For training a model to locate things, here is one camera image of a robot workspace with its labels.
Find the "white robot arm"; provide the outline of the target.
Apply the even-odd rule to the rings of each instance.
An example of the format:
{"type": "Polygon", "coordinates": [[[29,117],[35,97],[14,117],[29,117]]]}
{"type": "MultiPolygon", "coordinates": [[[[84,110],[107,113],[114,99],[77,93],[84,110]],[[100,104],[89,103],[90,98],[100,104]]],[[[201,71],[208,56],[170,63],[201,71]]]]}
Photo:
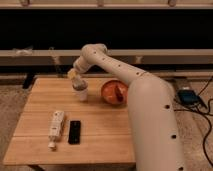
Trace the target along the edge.
{"type": "Polygon", "coordinates": [[[97,65],[128,86],[130,120],[137,171],[187,171],[178,132],[173,86],[143,69],[107,55],[103,44],[87,44],[69,71],[71,79],[97,65]]]}

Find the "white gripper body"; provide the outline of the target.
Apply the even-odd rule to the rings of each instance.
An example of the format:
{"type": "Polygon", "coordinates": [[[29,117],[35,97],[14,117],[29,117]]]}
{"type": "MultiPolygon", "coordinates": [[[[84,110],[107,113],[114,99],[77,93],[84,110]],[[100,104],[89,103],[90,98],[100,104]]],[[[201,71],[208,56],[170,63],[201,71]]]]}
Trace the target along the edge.
{"type": "Polygon", "coordinates": [[[85,73],[88,70],[88,64],[85,61],[76,60],[73,67],[68,71],[67,76],[73,79],[79,74],[85,73]]]}

